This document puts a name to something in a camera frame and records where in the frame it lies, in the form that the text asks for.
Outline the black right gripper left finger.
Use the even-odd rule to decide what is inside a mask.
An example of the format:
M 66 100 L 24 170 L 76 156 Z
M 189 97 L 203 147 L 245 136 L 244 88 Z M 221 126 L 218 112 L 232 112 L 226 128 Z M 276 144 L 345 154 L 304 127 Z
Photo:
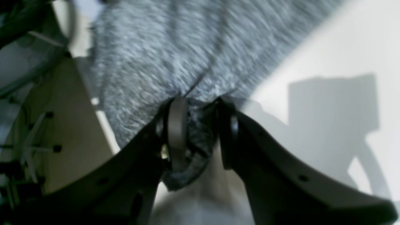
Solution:
M 12 225 L 148 224 L 160 178 L 188 161 L 188 100 L 168 99 L 156 116 L 100 168 L 59 191 L 16 206 Z

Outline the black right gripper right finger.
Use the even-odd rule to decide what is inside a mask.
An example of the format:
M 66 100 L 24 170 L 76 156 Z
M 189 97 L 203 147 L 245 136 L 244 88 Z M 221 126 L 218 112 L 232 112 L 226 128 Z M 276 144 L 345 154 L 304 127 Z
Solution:
M 391 225 L 392 202 L 316 171 L 281 146 L 228 97 L 216 101 L 226 170 L 243 181 L 256 225 Z

